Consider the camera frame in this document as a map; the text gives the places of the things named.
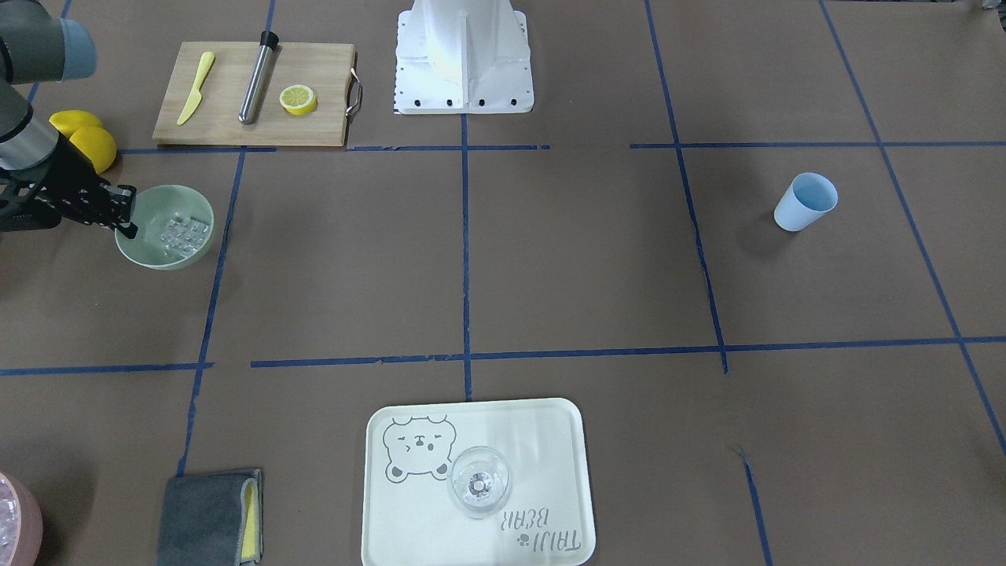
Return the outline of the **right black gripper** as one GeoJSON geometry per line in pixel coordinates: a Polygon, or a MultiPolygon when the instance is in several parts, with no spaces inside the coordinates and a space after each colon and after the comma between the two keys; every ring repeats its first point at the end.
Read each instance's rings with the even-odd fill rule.
{"type": "Polygon", "coordinates": [[[45,230],[62,219],[98,225],[133,240],[139,226],[119,218],[118,204],[132,204],[137,187],[108,184],[90,159],[72,145],[57,145],[39,164],[17,169],[26,160],[2,155],[3,233],[45,230]]]}

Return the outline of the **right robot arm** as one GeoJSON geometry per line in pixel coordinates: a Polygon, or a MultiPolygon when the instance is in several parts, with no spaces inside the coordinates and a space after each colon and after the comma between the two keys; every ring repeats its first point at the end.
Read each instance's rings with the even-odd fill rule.
{"type": "Polygon", "coordinates": [[[136,237],[136,187],[108,182],[28,96],[29,86],[89,78],[96,68],[96,46],[79,22],[39,1],[1,3],[2,232],[68,219],[136,237]]]}

